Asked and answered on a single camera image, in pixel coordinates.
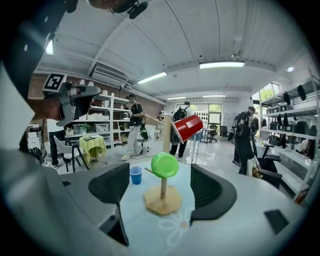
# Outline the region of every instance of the ceiling light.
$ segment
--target ceiling light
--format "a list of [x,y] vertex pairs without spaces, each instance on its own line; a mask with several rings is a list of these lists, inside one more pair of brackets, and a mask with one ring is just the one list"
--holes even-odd
[[149,81],[151,81],[151,80],[153,80],[153,79],[165,77],[166,75],[167,75],[167,73],[165,73],[165,72],[160,73],[160,74],[156,74],[156,75],[154,75],[154,76],[151,76],[151,77],[149,77],[149,78],[146,78],[146,79],[144,79],[144,80],[139,81],[138,84],[144,84],[144,83],[149,82]]
[[45,48],[45,52],[48,55],[54,55],[54,46],[52,44],[52,40],[48,43],[48,46]]
[[203,98],[224,98],[226,95],[203,95]]
[[171,100],[180,100],[180,99],[185,99],[186,96],[181,96],[181,97],[173,97],[173,98],[167,98],[168,101],[171,101]]
[[223,67],[238,67],[241,68],[245,65],[244,61],[213,61],[213,62],[202,62],[199,64],[200,69],[207,68],[223,68]]

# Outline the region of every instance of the wooden base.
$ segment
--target wooden base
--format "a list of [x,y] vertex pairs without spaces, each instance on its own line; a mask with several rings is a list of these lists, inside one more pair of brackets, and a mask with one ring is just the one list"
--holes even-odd
[[167,186],[165,198],[160,198],[161,187],[151,187],[144,193],[145,207],[159,215],[169,215],[178,211],[182,204],[182,197],[175,187]]

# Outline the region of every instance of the white ceiling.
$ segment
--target white ceiling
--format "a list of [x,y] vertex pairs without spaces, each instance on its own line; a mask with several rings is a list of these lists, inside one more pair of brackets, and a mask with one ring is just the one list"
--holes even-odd
[[[44,53],[40,70],[89,76],[96,62],[139,81],[168,75],[133,89],[160,100],[226,94],[239,100],[275,79],[290,82],[286,69],[306,46],[294,22],[271,0],[149,0],[136,19],[79,0],[66,13]],[[235,43],[234,37],[242,40]],[[199,62],[229,60],[240,52],[242,68],[199,69]],[[303,69],[300,61],[296,70]]]

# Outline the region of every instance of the flower pattern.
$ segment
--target flower pattern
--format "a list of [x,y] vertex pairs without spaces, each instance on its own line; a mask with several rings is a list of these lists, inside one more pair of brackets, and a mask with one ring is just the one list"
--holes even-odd
[[170,218],[161,219],[158,227],[164,231],[171,231],[166,239],[166,244],[170,247],[176,246],[184,233],[188,230],[190,216],[193,209],[189,208],[184,213],[178,210],[169,215]]

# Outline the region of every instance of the red cup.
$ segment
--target red cup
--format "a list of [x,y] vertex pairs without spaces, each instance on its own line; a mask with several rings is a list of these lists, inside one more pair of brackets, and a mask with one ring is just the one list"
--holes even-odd
[[195,114],[171,124],[182,144],[204,127],[200,117]]

